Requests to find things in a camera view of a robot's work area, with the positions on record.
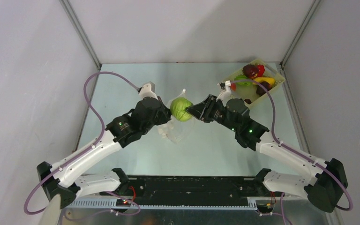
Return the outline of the clear zip top bag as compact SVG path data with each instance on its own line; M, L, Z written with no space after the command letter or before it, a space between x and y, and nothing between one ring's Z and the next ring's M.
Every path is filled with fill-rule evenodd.
M178 96L169 100L166 106L170 109L171 102L179 97L186 98L186 89L183 89ZM159 125L157 130L163 138L167 138L172 143L179 143L182 139L184 139L188 134L191 133L194 124L194 117L192 117L192 119L188 121L180 122L171 115L171 120L166 124Z

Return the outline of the green toy cabbage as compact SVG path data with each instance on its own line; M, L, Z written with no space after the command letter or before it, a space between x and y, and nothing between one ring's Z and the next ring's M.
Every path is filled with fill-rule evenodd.
M184 97L178 97L174 99L170 104L170 111L172 116L180 121L185 122L192 119L192 115L186 111L190 106L193 106L193 103L187 100Z

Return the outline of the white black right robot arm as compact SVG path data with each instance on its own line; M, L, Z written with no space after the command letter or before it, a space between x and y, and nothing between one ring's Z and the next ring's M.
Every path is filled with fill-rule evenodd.
M297 175L262 169L256 176L254 190L260 196L270 192L284 192L309 200L316 208L331 213L339 208L348 181L344 165L292 149L264 125L253 120L241 99L230 99L226 105L209 95L204 101L186 108L186 112L205 123L217 122L235 133L243 148L269 156L286 164Z

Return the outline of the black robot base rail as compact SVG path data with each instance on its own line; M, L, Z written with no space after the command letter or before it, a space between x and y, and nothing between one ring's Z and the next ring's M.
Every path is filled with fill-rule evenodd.
M140 206L250 206L249 197L271 197L253 177L131 175L113 193Z

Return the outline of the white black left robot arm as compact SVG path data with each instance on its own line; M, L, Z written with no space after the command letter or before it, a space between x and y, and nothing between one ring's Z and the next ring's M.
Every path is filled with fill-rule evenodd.
M171 112L159 99L145 97L134 109L116 117L106 125L102 134L80 150L61 161L42 162L37 172L48 200L61 197L60 208L75 199L102 192L124 195L129 191L129 178L120 168L105 174L86 175L85 172L105 157L138 141L154 126L166 124Z

